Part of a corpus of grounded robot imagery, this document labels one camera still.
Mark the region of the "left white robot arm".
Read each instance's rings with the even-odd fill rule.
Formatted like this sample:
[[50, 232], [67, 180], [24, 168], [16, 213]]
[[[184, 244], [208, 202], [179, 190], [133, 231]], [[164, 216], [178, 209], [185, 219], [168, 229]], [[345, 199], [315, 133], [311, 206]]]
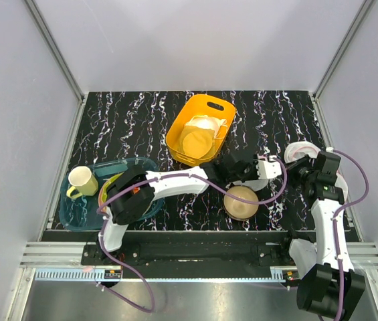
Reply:
[[[225, 190], [228, 185], [239, 183], [259, 191], [279, 176], [283, 178], [280, 190], [265, 201], [246, 201]], [[128, 225], [140, 219], [159, 199], [182, 194], [198, 195], [211, 187], [236, 201], [265, 205], [283, 193], [287, 181], [285, 165], [277, 156], [254, 155], [242, 159], [230, 154], [190, 169], [171, 172], [146, 171], [138, 165], [130, 167], [104, 189], [106, 200], [98, 212], [103, 209], [106, 212], [95, 255], [103, 264], [113, 264], [118, 259]]]

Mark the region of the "white mesh laundry bag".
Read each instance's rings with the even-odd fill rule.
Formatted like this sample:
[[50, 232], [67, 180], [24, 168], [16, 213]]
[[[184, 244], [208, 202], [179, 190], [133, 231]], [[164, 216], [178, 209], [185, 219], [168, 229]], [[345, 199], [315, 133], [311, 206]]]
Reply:
[[256, 179], [251, 181], [234, 181], [232, 184], [234, 186], [245, 186], [250, 188], [252, 191], [257, 192], [265, 188], [268, 183], [268, 179]]

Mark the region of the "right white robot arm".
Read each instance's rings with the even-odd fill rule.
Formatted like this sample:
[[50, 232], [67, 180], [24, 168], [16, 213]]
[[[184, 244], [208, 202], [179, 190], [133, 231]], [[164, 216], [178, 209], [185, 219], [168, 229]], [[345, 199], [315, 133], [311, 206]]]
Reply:
[[298, 308], [333, 320], [349, 320], [365, 291], [365, 278], [356, 273], [345, 239], [344, 212], [353, 204], [336, 185], [344, 156], [328, 147], [287, 165], [290, 185], [301, 189], [310, 205], [316, 239], [293, 237], [278, 248], [280, 261], [298, 269]]

